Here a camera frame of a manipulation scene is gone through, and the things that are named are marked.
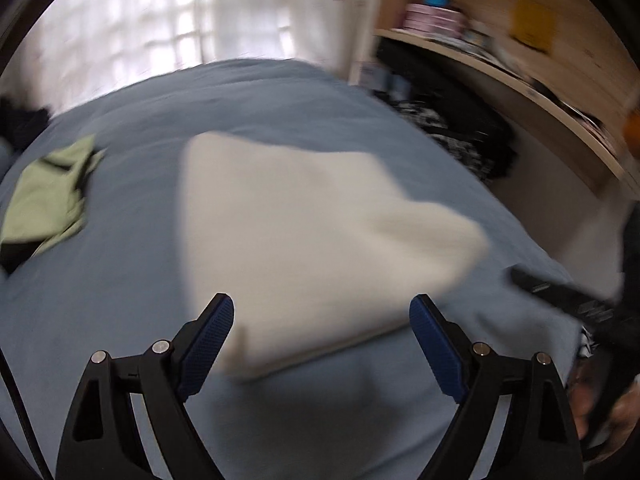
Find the person right hand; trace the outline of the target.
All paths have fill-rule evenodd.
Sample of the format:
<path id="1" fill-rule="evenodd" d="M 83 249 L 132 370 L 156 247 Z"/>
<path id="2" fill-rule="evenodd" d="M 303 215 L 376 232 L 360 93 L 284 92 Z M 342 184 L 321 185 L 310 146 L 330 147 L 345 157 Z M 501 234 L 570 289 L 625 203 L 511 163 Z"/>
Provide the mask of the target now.
<path id="1" fill-rule="evenodd" d="M 578 432 L 585 441 L 588 431 L 594 436 L 608 430 L 608 442 L 619 448 L 631 436 L 639 421 L 639 376 L 631 376 L 628 386 L 600 382 L 594 359 L 579 360 L 568 384 L 568 400 Z"/>

